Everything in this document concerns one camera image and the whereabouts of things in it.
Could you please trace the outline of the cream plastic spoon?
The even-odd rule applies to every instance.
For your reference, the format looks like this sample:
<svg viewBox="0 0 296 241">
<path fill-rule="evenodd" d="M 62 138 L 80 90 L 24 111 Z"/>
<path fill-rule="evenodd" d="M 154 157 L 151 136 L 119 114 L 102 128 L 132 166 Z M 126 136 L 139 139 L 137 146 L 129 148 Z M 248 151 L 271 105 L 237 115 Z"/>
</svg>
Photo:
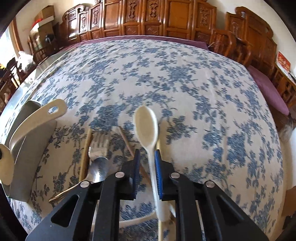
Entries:
<svg viewBox="0 0 296 241">
<path fill-rule="evenodd" d="M 133 122 L 135 135 L 147 153 L 157 218 L 161 222 L 168 221 L 171 212 L 168 203 L 162 202 L 159 199 L 156 168 L 154 164 L 154 148 L 159 135 L 157 117 L 147 106 L 140 106 L 135 110 Z"/>
</svg>

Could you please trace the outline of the silver metal spoon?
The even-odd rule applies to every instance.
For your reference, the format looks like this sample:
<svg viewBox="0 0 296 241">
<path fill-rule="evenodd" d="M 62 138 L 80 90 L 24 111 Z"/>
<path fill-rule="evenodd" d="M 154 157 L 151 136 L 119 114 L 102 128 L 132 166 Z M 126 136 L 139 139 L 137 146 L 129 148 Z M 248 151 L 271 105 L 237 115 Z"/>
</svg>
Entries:
<svg viewBox="0 0 296 241">
<path fill-rule="evenodd" d="M 82 183 L 85 182 L 91 182 L 91 183 L 97 183 L 105 180 L 107 177 L 109 170 L 109 160 L 107 157 L 98 157 L 94 161 L 91 162 L 88 172 L 86 175 L 86 178 L 80 181 L 78 184 L 72 186 L 71 188 L 59 193 L 55 197 L 51 198 L 49 200 L 49 203 L 55 203 L 65 197 L 68 192 L 70 192 L 72 189 L 74 189 L 77 186 L 80 186 Z"/>
</svg>

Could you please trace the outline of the blue floral tablecloth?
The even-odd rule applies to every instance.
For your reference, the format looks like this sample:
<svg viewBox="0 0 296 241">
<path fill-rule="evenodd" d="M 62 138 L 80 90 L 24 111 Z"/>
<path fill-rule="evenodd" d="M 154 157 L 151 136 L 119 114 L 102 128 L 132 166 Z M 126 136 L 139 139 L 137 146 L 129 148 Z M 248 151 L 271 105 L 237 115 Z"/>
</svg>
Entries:
<svg viewBox="0 0 296 241">
<path fill-rule="evenodd" d="M 271 237 L 283 200 L 278 132 L 247 69 L 224 56 L 180 43 L 126 39 L 65 52 L 1 115 L 1 142 L 27 100 L 60 98 L 67 113 L 34 173 L 27 202 L 10 200 L 26 232 L 53 209 L 49 199 L 77 184 L 88 130 L 112 132 L 110 173 L 130 159 L 117 132 L 140 149 L 133 115 L 143 105 L 159 124 L 161 156 L 195 182 L 213 180 Z"/>
</svg>

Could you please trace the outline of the grey metal tray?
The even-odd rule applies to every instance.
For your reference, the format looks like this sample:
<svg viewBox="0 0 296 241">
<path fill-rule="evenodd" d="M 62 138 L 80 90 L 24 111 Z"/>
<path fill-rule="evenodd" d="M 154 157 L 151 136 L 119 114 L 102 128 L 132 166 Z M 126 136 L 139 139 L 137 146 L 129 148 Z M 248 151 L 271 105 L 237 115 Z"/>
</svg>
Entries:
<svg viewBox="0 0 296 241">
<path fill-rule="evenodd" d="M 34 176 L 56 125 L 57 121 L 52 120 L 33 130 L 16 145 L 13 151 L 15 158 L 13 180 L 10 185 L 3 185 L 6 197 L 23 202 L 29 201 Z"/>
</svg>

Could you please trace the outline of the purple seat cushion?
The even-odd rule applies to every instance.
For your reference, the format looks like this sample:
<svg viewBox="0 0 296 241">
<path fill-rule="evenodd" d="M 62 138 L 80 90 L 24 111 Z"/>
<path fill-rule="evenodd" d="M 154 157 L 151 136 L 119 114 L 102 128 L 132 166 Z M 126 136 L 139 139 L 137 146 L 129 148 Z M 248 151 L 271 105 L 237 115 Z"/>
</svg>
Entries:
<svg viewBox="0 0 296 241">
<path fill-rule="evenodd" d="M 288 116 L 290 111 L 270 79 L 251 65 L 248 66 L 247 70 L 258 85 L 260 91 L 266 99 L 266 102 L 280 113 Z"/>
</svg>

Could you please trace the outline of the wooden side table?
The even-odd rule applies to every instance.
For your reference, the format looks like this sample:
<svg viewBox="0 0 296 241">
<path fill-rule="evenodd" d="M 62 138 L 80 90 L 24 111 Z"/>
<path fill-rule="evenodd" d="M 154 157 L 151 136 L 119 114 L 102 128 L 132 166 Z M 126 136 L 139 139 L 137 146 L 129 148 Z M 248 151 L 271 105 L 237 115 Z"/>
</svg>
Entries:
<svg viewBox="0 0 296 241">
<path fill-rule="evenodd" d="M 295 83 L 275 64 L 271 81 L 288 108 L 295 105 Z"/>
</svg>

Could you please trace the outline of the dark wooden dining chair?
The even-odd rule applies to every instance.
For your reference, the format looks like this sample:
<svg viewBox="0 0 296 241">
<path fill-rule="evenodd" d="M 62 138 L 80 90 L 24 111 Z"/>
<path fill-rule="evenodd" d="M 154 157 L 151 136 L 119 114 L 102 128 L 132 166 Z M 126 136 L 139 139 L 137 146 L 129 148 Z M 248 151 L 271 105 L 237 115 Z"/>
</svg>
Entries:
<svg viewBox="0 0 296 241">
<path fill-rule="evenodd" d="M 1 69 L 1 113 L 20 84 L 25 80 L 25 73 L 21 66 L 13 57 L 7 63 L 6 68 Z"/>
</svg>

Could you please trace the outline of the red card on side table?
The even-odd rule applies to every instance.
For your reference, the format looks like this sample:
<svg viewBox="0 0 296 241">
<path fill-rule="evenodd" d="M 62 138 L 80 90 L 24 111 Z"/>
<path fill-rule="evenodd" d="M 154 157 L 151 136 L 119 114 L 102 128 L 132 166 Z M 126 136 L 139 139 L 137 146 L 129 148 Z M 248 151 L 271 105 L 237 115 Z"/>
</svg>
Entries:
<svg viewBox="0 0 296 241">
<path fill-rule="evenodd" d="M 276 63 L 285 72 L 290 72 L 290 61 L 280 51 L 277 52 Z"/>
</svg>

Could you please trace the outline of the carved wooden long bench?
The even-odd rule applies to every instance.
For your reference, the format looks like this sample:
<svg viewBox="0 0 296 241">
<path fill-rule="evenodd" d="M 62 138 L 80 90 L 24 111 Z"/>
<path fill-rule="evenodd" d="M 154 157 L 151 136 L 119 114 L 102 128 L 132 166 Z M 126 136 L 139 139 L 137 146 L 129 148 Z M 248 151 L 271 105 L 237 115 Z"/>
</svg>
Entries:
<svg viewBox="0 0 296 241">
<path fill-rule="evenodd" d="M 58 25 L 63 46 L 114 36 L 163 36 L 208 43 L 217 8 L 207 1 L 106 0 L 67 10 Z"/>
</svg>

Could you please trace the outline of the stacked cardboard boxes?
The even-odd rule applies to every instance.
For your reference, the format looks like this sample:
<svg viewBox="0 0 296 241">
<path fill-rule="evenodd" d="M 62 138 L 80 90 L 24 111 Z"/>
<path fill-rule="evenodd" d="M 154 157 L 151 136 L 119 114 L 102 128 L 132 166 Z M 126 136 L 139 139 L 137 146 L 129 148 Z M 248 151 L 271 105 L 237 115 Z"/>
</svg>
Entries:
<svg viewBox="0 0 296 241">
<path fill-rule="evenodd" d="M 55 39 L 53 31 L 54 20 L 55 11 L 53 5 L 46 6 L 35 16 L 29 34 L 29 40 L 35 50 L 42 49 L 48 44 L 52 44 Z"/>
</svg>

